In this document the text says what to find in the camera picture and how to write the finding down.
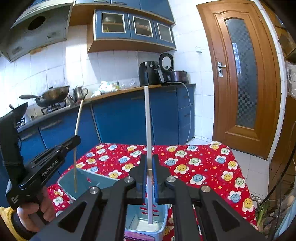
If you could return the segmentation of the left hand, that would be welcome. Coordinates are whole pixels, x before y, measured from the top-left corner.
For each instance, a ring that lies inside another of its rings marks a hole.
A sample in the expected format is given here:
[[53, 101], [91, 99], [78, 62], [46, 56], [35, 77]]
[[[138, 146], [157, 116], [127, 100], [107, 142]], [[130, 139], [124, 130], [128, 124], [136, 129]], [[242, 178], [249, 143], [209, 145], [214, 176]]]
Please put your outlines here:
[[43, 219], [46, 222], [51, 222], [56, 217], [55, 209], [48, 196], [47, 188], [44, 187], [40, 194], [42, 195], [42, 198], [41, 200], [38, 200], [38, 203], [25, 203], [19, 206], [16, 210], [21, 224], [30, 232], [38, 232], [40, 230], [37, 221], [33, 220], [33, 216], [37, 211], [41, 211]]

